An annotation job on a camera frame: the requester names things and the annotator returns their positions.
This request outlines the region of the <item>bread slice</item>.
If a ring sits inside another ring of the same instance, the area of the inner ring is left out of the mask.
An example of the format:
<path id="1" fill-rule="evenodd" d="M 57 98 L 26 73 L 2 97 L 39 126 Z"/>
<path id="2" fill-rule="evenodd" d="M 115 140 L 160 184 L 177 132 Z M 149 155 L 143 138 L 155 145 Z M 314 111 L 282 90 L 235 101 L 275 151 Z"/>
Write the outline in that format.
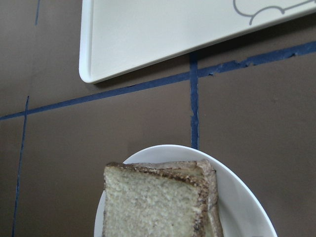
<path id="1" fill-rule="evenodd" d="M 173 161 L 163 163 L 134 163 L 135 167 L 166 170 L 172 173 L 194 175 L 208 183 L 208 210 L 205 224 L 207 237 L 223 237 L 224 232 L 219 216 L 216 170 L 207 159 L 193 161 Z"/>
<path id="2" fill-rule="evenodd" d="M 104 185 L 104 237 L 205 235 L 208 188 L 198 176 L 112 162 Z"/>

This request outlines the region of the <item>white round plate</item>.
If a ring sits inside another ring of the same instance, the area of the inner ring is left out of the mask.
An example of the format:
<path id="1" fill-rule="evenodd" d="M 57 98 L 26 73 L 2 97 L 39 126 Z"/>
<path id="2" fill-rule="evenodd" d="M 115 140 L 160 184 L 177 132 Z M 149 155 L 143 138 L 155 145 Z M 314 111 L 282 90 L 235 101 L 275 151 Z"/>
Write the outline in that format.
<path id="1" fill-rule="evenodd" d="M 198 150 L 179 145 L 158 145 L 130 156 L 123 164 L 163 163 L 207 159 L 216 170 L 219 216 L 224 237 L 274 237 L 276 232 L 250 189 L 226 166 Z M 103 237 L 105 191 L 97 210 L 94 234 Z"/>

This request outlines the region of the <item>cream bear serving tray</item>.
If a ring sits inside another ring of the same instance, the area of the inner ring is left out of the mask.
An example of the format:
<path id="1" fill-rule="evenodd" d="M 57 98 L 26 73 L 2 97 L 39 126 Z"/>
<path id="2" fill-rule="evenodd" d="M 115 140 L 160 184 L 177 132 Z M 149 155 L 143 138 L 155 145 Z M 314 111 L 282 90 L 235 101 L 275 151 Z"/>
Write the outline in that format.
<path id="1" fill-rule="evenodd" d="M 84 0 L 79 75 L 98 83 L 315 10 L 313 0 Z"/>

